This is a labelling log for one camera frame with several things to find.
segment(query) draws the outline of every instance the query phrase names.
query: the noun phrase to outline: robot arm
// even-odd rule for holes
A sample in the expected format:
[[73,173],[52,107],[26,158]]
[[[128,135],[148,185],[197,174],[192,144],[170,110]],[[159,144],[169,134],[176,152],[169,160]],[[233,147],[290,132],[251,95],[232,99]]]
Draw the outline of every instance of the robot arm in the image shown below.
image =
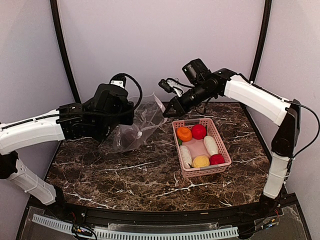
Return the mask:
[[111,79],[112,84],[100,84],[94,97],[84,104],[71,103],[31,119],[0,124],[0,179],[18,185],[44,205],[63,204],[62,190],[30,171],[15,150],[82,137],[103,142],[118,124],[132,125],[134,109],[139,102],[134,106],[128,101],[128,92],[124,89],[125,76],[130,77],[121,73]]
[[[163,113],[165,117],[182,116],[206,99],[217,98],[220,95],[257,110],[279,126],[272,140],[272,162],[263,189],[264,196],[270,199],[277,198],[288,177],[294,147],[297,144],[300,130],[300,107],[254,85],[241,74],[229,69],[223,68],[211,72],[200,59],[189,62],[182,68],[182,71],[194,87],[182,96],[175,96],[171,99]],[[163,80],[159,86],[170,90]]]

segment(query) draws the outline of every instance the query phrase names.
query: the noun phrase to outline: brown marble surface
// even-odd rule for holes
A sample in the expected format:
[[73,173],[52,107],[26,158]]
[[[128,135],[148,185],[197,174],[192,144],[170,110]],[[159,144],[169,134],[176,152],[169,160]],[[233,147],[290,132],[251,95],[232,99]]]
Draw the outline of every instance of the brown marble surface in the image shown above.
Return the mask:
[[[203,116],[195,111],[182,119]],[[101,146],[90,138],[64,141],[47,181],[61,187],[72,204],[132,211],[190,211],[257,202],[269,161],[238,103],[210,103],[206,117],[216,125],[232,164],[223,173],[184,179],[172,121],[139,149],[115,153],[113,135]]]

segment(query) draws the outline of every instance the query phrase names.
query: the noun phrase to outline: wire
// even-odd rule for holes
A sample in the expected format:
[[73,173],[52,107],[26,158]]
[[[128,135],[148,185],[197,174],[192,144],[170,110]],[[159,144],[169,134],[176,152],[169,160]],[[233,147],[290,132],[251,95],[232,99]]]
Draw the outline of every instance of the wire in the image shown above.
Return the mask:
[[121,112],[121,113],[103,113],[103,112],[95,112],[95,111],[84,111],[81,113],[78,112],[69,112],[69,113],[59,113],[59,114],[51,114],[51,115],[45,115],[45,116],[40,116],[34,119],[27,119],[27,120],[23,120],[23,121],[19,121],[19,122],[15,122],[13,124],[7,125],[7,126],[3,126],[1,127],[1,129],[8,129],[11,127],[15,127],[21,124],[26,124],[29,122],[33,122],[34,120],[41,120],[41,119],[48,119],[48,118],[54,118],[54,117],[68,117],[68,116],[81,116],[81,115],[90,115],[90,116],[100,116],[100,117],[120,117],[120,116],[124,116],[127,115],[129,113],[132,113],[132,111],[136,110],[137,107],[140,105],[142,98],[143,98],[143,92],[142,92],[142,88],[140,86],[140,84],[129,74],[126,73],[118,73],[116,74],[114,77],[118,76],[118,75],[124,75],[126,77],[128,77],[129,79],[131,79],[135,85],[137,86],[138,90],[139,90],[139,99],[137,101],[137,103],[133,106],[132,109]]
[[[55,215],[49,208],[47,208],[47,210],[58,220],[60,220],[61,222],[65,222],[65,223],[69,223],[72,224],[72,228],[75,225],[76,222],[76,215],[73,211],[69,212],[68,215],[66,215],[65,217],[68,217],[70,214],[73,216],[73,221],[69,221],[66,219],[62,219],[61,217],[58,217],[57,215]],[[95,237],[95,240],[98,240],[98,237],[96,235],[96,233],[87,225],[85,224],[81,224],[81,223],[77,223],[76,225],[78,225],[79,227],[88,230],[90,233],[92,233],[92,235]],[[77,239],[82,238],[81,236],[78,236],[77,233],[75,233],[75,235],[78,237]]]
[[306,148],[308,148],[311,144],[313,144],[313,143],[317,140],[317,138],[318,138],[318,136],[319,136],[319,133],[320,133],[320,120],[319,120],[318,115],[317,115],[311,108],[309,108],[309,107],[307,107],[307,106],[305,106],[305,105],[302,105],[302,104],[300,104],[300,103],[297,103],[297,102],[288,101],[288,100],[284,100],[284,101],[285,101],[286,103],[288,103],[288,104],[294,104],[294,105],[297,105],[297,106],[299,106],[299,107],[301,107],[301,108],[307,109],[308,111],[310,111],[310,112],[315,116],[316,121],[317,121],[317,123],[318,123],[318,131],[317,131],[315,137],[312,139],[311,142],[309,142],[307,145],[305,145],[305,146],[304,146],[303,148],[301,148],[296,154],[294,154],[294,155],[292,156],[291,159],[293,160],[298,154],[300,154],[302,151],[304,151]]
[[245,234],[245,235],[254,234],[254,233],[258,232],[259,230],[262,230],[262,228],[261,228],[261,229],[258,228],[258,229],[256,229],[254,232],[249,232],[251,229],[254,229],[255,227],[259,226],[259,225],[262,224],[267,218],[269,218],[269,215],[270,215],[271,213],[273,213],[274,210],[276,210],[277,205],[278,205],[278,202],[275,201],[272,209],[268,212],[268,214],[266,215],[266,217],[265,217],[264,219],[262,219],[261,221],[259,221],[257,224],[254,224],[254,226],[250,227],[249,229],[240,232],[239,235],[243,235],[243,234]]
[[[243,79],[245,79],[246,81],[248,81],[248,80],[246,79],[246,77],[243,76],[241,73],[240,73],[239,75],[240,75]],[[263,87],[258,86],[258,85],[254,84],[254,83],[253,83],[252,85],[253,85],[254,87],[256,87],[256,88],[258,88],[258,89],[260,89],[260,90],[262,90],[262,91],[264,91],[264,92],[266,92],[266,93],[268,93],[268,94],[270,94],[270,95],[272,95],[272,96],[274,96],[274,97],[276,97],[277,99],[282,100],[282,98],[281,98],[280,96],[278,96],[278,95],[276,95],[276,94],[274,94],[274,93],[272,93],[272,92],[264,89]],[[283,101],[284,101],[285,103],[293,104],[293,105],[299,106],[299,107],[301,107],[301,108],[307,109],[308,111],[310,111],[310,112],[315,116],[316,121],[317,121],[317,123],[318,123],[318,131],[317,131],[315,137],[312,139],[311,142],[309,142],[306,146],[304,146],[303,148],[301,148],[296,154],[294,154],[294,155],[291,157],[290,161],[292,162],[293,159],[294,159],[298,154],[300,154],[302,151],[304,151],[306,148],[308,148],[311,144],[313,144],[313,143],[317,140],[317,138],[318,138],[318,136],[319,136],[319,133],[320,133],[320,120],[319,120],[318,115],[317,115],[311,108],[309,108],[309,107],[307,107],[307,106],[305,106],[305,105],[302,105],[302,104],[300,104],[300,103],[294,102],[294,101],[289,101],[289,100],[283,100]]]
[[280,216],[279,216],[279,212],[278,212],[278,210],[276,209],[276,210],[274,210],[275,211],[275,213],[276,213],[276,215],[277,215],[277,218],[278,218],[278,223],[280,223]]
[[203,112],[198,111],[197,107],[195,107],[195,111],[196,111],[198,114],[200,114],[200,115],[205,115],[206,112],[207,112],[208,103],[210,102],[210,100],[211,100],[212,98],[213,98],[213,96],[212,96],[212,97],[209,97],[209,98],[206,100],[206,102],[205,102],[205,104],[204,104],[204,107],[203,107]]
[[189,88],[189,89],[192,89],[193,86],[190,86],[190,85],[186,85],[186,84],[183,84],[183,83],[180,83],[179,80],[175,80],[171,77],[168,77],[165,81],[168,82],[168,80],[171,80],[171,81],[174,81],[176,84],[182,86],[182,87],[185,87],[185,88]]

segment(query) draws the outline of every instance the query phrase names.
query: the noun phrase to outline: orange toy carrot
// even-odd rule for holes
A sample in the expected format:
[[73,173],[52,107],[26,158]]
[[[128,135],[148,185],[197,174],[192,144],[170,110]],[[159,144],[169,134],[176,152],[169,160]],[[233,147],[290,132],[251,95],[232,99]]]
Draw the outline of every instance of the orange toy carrot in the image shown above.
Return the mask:
[[191,130],[185,126],[181,126],[176,130],[176,135],[182,142],[188,142],[192,139]]

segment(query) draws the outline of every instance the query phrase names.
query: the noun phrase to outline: black curved pole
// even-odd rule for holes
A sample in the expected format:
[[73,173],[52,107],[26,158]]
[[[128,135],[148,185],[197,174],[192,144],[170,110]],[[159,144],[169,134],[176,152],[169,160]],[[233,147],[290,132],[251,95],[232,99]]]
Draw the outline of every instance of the black curved pole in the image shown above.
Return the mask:
[[71,88],[74,101],[76,103],[81,103],[79,92],[76,86],[74,75],[72,74],[72,70],[71,70],[71,66],[70,66],[70,62],[67,54],[65,40],[64,40],[64,36],[61,28],[57,0],[50,0],[50,4],[51,4],[51,12],[52,12],[53,24],[55,28],[56,39],[58,41],[60,54],[61,54],[63,65],[64,65],[64,70],[68,78],[68,82]]
[[260,65],[260,61],[261,61],[261,57],[262,57],[262,53],[263,53],[264,45],[266,41],[266,36],[267,36],[269,18],[271,13],[271,4],[272,4],[272,0],[265,0],[258,46],[256,48],[255,57],[254,57],[254,61],[251,69],[250,78],[249,78],[250,82],[251,81],[255,82],[257,73],[259,70],[259,65]]

